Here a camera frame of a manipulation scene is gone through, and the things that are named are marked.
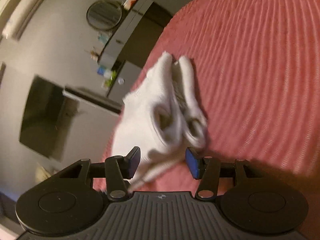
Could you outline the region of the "round black framed mirror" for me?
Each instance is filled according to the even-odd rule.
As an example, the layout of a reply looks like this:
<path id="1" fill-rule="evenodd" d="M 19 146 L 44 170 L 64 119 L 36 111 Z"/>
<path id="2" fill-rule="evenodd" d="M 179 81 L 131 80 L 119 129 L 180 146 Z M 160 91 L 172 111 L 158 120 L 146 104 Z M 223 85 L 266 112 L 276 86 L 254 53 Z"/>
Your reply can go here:
<path id="1" fill-rule="evenodd" d="M 108 31 L 119 24 L 122 15 L 122 7 L 117 1 L 98 0 L 88 8 L 86 20 L 93 29 Z"/>

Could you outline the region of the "grey drawer cabinet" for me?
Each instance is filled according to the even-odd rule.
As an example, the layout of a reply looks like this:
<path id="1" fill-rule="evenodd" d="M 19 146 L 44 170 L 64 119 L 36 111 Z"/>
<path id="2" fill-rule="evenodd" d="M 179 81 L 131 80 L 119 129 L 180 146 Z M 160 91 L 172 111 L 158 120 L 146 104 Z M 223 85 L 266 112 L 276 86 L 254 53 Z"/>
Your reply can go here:
<path id="1" fill-rule="evenodd" d="M 123 98 L 130 92 L 141 71 L 137 65 L 125 61 L 108 91 L 107 98 L 122 105 Z"/>

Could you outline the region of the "blue white tissue box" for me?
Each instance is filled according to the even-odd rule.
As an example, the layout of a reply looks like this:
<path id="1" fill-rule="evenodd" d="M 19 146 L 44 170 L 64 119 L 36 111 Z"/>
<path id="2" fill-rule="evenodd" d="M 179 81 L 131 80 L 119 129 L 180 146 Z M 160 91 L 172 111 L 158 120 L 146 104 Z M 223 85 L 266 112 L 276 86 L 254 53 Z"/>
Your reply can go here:
<path id="1" fill-rule="evenodd" d="M 99 68 L 97 69 L 97 74 L 103 76 L 105 79 L 110 79 L 112 76 L 112 70 L 104 66 L 99 66 Z"/>

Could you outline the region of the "red ribbed bed blanket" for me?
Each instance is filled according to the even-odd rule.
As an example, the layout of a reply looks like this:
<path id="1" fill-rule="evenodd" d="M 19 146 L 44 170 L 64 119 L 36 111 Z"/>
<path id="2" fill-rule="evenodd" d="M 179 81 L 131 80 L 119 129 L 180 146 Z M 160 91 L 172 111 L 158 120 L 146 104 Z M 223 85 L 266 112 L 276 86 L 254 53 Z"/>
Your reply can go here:
<path id="1" fill-rule="evenodd" d="M 163 51 L 192 59 L 208 148 L 319 186 L 319 0 L 193 0 L 164 29 Z"/>

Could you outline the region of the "grey vanity desk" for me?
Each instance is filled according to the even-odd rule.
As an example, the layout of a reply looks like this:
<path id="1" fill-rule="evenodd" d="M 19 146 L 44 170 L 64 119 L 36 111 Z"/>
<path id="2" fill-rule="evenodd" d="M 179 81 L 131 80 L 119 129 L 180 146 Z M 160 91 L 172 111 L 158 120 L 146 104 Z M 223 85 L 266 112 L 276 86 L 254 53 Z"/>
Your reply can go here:
<path id="1" fill-rule="evenodd" d="M 166 9 L 152 0 L 138 0 L 104 46 L 98 63 L 112 68 L 129 61 L 142 68 L 163 29 L 172 19 Z"/>

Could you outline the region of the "white air conditioner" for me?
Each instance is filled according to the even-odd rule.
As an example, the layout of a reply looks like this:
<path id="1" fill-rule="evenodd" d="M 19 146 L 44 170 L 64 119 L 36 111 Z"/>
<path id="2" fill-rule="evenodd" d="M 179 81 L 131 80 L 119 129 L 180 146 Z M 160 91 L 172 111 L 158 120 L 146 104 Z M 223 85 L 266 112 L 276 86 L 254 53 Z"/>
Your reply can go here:
<path id="1" fill-rule="evenodd" d="M 1 37 L 19 40 L 43 0 L 1 0 Z"/>

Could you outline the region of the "white knit sweater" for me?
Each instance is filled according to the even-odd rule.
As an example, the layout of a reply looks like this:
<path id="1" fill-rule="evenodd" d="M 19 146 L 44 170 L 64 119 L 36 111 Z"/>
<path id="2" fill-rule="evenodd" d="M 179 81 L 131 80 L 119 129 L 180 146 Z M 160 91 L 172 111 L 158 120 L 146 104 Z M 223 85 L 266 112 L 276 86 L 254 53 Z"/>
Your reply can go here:
<path id="1" fill-rule="evenodd" d="M 191 61 L 175 61 L 168 52 L 158 58 L 137 89 L 125 95 L 111 154 L 140 148 L 140 163 L 130 190 L 153 181 L 184 159 L 185 149 L 204 149 L 207 119 L 195 94 Z"/>

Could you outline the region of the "green tray on cabinet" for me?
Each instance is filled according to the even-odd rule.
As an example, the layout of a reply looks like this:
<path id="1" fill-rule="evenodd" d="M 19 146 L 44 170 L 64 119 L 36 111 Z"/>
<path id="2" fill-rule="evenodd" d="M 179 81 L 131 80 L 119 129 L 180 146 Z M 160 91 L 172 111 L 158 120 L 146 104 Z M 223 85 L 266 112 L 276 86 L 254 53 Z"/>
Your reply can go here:
<path id="1" fill-rule="evenodd" d="M 117 72 L 115 71 L 107 71 L 104 72 L 103 77 L 104 77 L 104 81 L 102 84 L 102 87 L 107 89 L 110 88 L 116 78 Z"/>

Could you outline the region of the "black wall television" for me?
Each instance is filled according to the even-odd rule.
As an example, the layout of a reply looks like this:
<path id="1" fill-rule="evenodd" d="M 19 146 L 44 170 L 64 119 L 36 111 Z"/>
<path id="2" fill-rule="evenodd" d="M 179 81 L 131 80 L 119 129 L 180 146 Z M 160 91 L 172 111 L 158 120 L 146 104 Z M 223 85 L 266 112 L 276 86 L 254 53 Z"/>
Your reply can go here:
<path id="1" fill-rule="evenodd" d="M 63 88 L 36 75 L 21 122 L 19 142 L 38 154 L 62 160 L 72 119 L 79 103 L 63 95 Z"/>

